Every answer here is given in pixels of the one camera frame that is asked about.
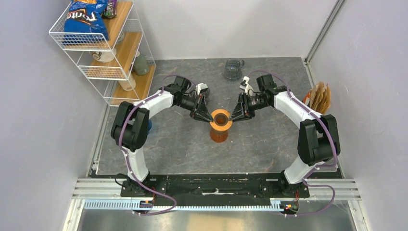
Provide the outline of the wooden ring dripper holder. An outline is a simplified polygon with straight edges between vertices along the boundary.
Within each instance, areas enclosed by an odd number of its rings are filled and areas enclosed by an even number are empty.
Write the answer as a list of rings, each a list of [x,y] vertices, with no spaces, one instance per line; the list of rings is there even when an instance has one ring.
[[[230,113],[225,109],[216,109],[211,113],[213,121],[210,126],[215,131],[227,131],[232,126]]]

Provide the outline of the orange glass carafe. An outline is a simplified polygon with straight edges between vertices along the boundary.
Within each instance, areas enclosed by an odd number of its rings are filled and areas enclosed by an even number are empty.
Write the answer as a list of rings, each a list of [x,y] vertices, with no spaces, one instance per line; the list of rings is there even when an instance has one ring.
[[[224,131],[218,131],[215,129],[211,129],[210,130],[210,138],[211,140],[213,140],[214,142],[217,143],[221,143],[224,142],[227,138],[228,138],[228,131],[224,130]]]

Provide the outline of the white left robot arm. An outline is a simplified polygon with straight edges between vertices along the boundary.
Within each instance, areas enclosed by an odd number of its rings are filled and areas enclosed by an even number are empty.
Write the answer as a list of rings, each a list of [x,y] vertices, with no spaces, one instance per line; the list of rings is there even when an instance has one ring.
[[[194,120],[213,121],[205,101],[209,87],[204,83],[198,84],[194,97],[185,91],[179,84],[170,84],[140,102],[120,104],[111,129],[111,137],[124,155],[127,175],[131,180],[143,182],[149,175],[143,146],[148,136],[149,121],[153,116],[167,108],[178,106],[189,111]]]

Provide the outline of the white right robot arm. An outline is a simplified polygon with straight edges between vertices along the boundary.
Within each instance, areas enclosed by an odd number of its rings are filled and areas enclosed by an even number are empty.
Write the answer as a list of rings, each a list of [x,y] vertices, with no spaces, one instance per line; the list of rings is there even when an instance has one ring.
[[[273,107],[284,113],[299,129],[298,157],[281,172],[278,179],[280,192],[300,187],[315,168],[323,166],[329,160],[337,164],[340,144],[334,116],[312,110],[296,98],[287,86],[278,86],[272,74],[256,79],[258,91],[253,90],[249,80],[248,76],[242,78],[242,93],[229,117],[231,121],[249,120],[255,117],[257,110]]]

